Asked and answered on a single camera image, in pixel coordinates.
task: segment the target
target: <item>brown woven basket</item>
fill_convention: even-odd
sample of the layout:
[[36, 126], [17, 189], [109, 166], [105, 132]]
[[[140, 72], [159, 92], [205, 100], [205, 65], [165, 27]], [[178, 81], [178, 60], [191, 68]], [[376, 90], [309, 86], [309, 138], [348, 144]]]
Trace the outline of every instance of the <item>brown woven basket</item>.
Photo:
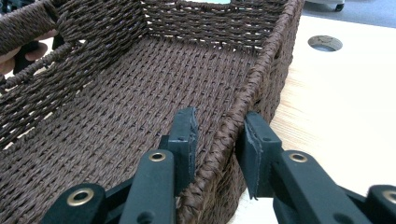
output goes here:
[[302, 6], [43, 0], [1, 17], [0, 55], [51, 29], [65, 44], [0, 76], [0, 223], [38, 222], [76, 184], [130, 178], [186, 106], [200, 139], [177, 222], [226, 223], [245, 189], [235, 139], [249, 110], [274, 116]]

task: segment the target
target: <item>light wood surface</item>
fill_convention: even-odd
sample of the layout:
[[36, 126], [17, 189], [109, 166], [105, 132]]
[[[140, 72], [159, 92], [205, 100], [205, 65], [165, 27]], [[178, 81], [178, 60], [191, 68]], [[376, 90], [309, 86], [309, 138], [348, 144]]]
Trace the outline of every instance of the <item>light wood surface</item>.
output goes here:
[[[343, 47], [312, 49], [314, 35]], [[395, 40], [396, 29], [302, 16], [271, 123], [283, 148], [311, 154], [338, 185], [362, 195], [372, 185], [396, 186]], [[245, 193], [230, 223], [277, 223], [272, 200]]]

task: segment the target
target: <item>clamp jaw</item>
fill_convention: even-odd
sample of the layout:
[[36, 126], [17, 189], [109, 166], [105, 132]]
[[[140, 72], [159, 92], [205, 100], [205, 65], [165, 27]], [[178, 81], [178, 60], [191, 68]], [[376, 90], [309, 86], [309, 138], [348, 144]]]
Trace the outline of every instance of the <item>clamp jaw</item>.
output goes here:
[[247, 114], [236, 157], [250, 199], [274, 198], [279, 223], [396, 223], [396, 187], [373, 186], [364, 198], [337, 186], [312, 156], [281, 145], [259, 114]]
[[65, 191], [42, 224], [176, 223], [175, 197], [194, 179], [195, 108], [179, 110], [159, 149], [146, 152], [130, 179], [105, 191], [80, 184]]

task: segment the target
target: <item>finger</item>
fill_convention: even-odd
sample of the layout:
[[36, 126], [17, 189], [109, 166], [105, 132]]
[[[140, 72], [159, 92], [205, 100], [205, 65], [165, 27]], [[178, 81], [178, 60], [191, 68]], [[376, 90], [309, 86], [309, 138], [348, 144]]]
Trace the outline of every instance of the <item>finger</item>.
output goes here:
[[12, 71], [12, 69], [14, 69], [14, 66], [15, 60], [13, 58], [3, 63], [0, 63], [0, 75], [5, 75], [9, 73], [10, 71]]
[[40, 59], [41, 57], [44, 56], [47, 52], [47, 45], [43, 43], [38, 43], [38, 49], [34, 50], [32, 52], [26, 53], [25, 58], [27, 61], [35, 61], [37, 59]]
[[46, 34], [44, 34], [44, 35], [42, 35], [42, 36], [39, 36], [39, 37], [36, 38], [35, 40], [45, 40], [45, 39], [54, 37], [54, 36], [56, 36], [57, 34], [58, 34], [58, 31], [56, 31], [56, 30], [51, 30], [51, 31], [49, 31], [49, 32], [46, 33]]
[[12, 57], [14, 57], [18, 53], [18, 51], [20, 51], [20, 49], [21, 48], [17, 48], [17, 49], [10, 51], [9, 53], [7, 53], [5, 55], [0, 55], [0, 63], [6, 62], [9, 59], [11, 59]]

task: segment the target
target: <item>round hole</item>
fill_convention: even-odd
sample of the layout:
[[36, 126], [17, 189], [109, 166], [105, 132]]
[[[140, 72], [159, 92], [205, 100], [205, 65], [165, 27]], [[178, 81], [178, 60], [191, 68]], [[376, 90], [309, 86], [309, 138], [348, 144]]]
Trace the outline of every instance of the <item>round hole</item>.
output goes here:
[[329, 35], [315, 35], [309, 38], [308, 45], [313, 49], [325, 52], [334, 52], [343, 47], [343, 43]]
[[306, 162], [308, 161], [308, 158], [300, 153], [291, 153], [289, 155], [289, 157], [293, 160], [293, 161], [297, 161], [297, 162]]
[[83, 200], [85, 198], [88, 197], [88, 193], [87, 192], [81, 192], [79, 194], [77, 194], [76, 196], [74, 196], [74, 200], [78, 201], [78, 200]]
[[154, 220], [154, 213], [152, 212], [142, 212], [137, 217], [137, 223], [139, 224], [150, 224]]
[[165, 160], [165, 157], [166, 157], [165, 154], [163, 154], [161, 152], [156, 152], [156, 153], [149, 155], [149, 159], [151, 161], [163, 161], [163, 160]]
[[338, 223], [341, 223], [341, 224], [353, 224], [353, 220], [350, 219], [350, 217], [348, 217], [344, 214], [341, 214], [341, 213], [334, 214], [334, 219], [335, 219], [335, 221], [337, 221]]
[[93, 190], [89, 188], [77, 189], [67, 198], [67, 204], [70, 206], [80, 206], [89, 202], [93, 198]]
[[391, 203], [396, 203], [396, 191], [395, 190], [385, 190], [382, 195], [390, 201]]

